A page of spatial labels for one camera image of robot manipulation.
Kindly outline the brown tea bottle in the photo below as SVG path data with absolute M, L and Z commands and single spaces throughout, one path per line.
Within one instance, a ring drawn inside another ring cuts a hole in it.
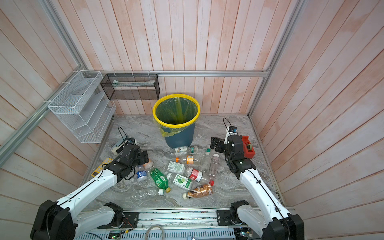
M 192 198 L 202 198 L 213 194 L 213 189 L 210 184 L 199 186 L 187 193 L 183 193 L 182 197 L 184 200 Z

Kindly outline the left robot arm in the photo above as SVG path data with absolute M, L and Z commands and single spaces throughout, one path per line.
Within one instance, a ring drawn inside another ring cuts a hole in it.
M 47 200 L 38 209 L 30 238 L 32 240 L 73 240 L 100 226 L 121 228 L 125 224 L 123 209 L 106 203 L 87 214 L 81 211 L 100 194 L 123 179 L 131 179 L 135 168 L 149 162 L 147 151 L 128 144 L 121 155 L 102 167 L 100 173 L 87 183 L 53 202 Z

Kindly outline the blue label water bottle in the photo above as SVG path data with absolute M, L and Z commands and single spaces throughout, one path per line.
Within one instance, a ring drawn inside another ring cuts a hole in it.
M 145 180 L 147 180 L 148 178 L 148 172 L 146 171 L 145 167 L 143 165 L 138 165 L 136 168 L 136 179 L 137 179 L 137 182 L 140 183 L 140 182 L 143 182 Z

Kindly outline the lime label white bottle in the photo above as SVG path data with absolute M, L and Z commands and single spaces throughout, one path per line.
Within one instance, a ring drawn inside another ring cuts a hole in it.
M 189 191 L 192 187 L 192 180 L 180 174 L 167 173 L 167 179 L 172 185 L 183 190 Z

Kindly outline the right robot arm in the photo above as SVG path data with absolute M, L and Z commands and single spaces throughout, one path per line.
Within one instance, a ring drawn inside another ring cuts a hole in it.
M 246 201 L 233 203 L 230 210 L 234 223 L 245 223 L 262 240 L 305 239 L 304 221 L 299 215 L 291 214 L 263 182 L 252 160 L 246 157 L 242 136 L 211 137 L 210 148 L 225 155 L 227 166 L 260 209 L 257 212 Z

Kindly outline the green plastic bottle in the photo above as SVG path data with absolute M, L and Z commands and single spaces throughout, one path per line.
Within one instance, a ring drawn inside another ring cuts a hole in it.
M 154 180 L 155 185 L 160 190 L 164 190 L 166 193 L 169 193 L 171 191 L 167 177 L 159 169 L 152 168 L 150 170 L 150 175 L 151 178 Z

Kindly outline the white cap clear bottle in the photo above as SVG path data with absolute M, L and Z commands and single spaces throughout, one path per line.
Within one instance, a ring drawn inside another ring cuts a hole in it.
M 216 177 L 218 167 L 219 167 L 219 161 L 220 161 L 220 156 L 218 154 L 213 154 L 210 168 L 209 168 L 209 176 L 211 178 Z

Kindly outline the crushed clear plastic bottle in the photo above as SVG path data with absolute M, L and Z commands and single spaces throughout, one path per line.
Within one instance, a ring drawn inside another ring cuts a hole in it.
M 150 197 L 163 196 L 165 193 L 165 190 L 158 188 L 139 189 L 134 191 L 132 199 L 136 201 L 145 200 Z

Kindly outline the red label clear bottle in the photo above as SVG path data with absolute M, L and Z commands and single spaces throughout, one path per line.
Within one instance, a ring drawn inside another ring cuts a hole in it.
M 200 185 L 214 185 L 214 180 L 211 179 L 208 173 L 199 171 L 193 167 L 187 167 L 186 176 Z

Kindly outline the green cap clear bottle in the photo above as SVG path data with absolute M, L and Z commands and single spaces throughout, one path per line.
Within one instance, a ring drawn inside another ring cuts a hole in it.
M 203 157 L 201 159 L 199 171 L 208 172 L 210 164 L 211 164 L 211 148 L 210 148 L 210 145 L 207 145 L 207 148 L 204 151 Z

